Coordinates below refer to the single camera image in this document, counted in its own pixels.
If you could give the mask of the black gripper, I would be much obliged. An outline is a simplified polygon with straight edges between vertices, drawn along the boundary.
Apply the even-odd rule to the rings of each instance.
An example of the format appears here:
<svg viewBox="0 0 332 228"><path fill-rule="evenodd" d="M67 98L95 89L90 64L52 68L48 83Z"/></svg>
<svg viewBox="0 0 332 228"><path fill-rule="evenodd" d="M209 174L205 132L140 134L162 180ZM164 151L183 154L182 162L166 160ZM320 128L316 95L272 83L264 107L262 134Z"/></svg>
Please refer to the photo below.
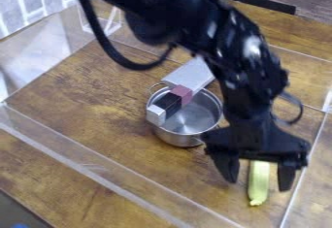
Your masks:
<svg viewBox="0 0 332 228"><path fill-rule="evenodd" d="M278 191L289 191L297 168L309 164L309 142L281 130L269 111L249 118L225 109L227 127L213 129L201 135L206 154L230 183L237 182L238 159L261 160L277 164Z"/></svg>

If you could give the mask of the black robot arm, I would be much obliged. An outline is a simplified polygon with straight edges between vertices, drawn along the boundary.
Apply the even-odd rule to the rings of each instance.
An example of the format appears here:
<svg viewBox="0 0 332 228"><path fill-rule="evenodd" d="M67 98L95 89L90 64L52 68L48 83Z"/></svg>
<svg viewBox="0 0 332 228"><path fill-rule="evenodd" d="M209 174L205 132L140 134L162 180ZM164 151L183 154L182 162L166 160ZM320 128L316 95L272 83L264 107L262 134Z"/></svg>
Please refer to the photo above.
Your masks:
<svg viewBox="0 0 332 228"><path fill-rule="evenodd" d="M122 67L144 71L166 60L146 64L127 59L110 42L90 0L77 0L104 53ZM203 57L219 83L223 114L229 126L202 134L206 153L221 175L237 182L242 159L277 165L281 191L292 188L296 172L309 164L310 144L278 128L296 118L280 119L272 113L278 97L292 104L301 101L285 88L289 73L270 50L260 26L234 6L221 0L104 0L124 12L136 39L151 45L182 47Z"/></svg>

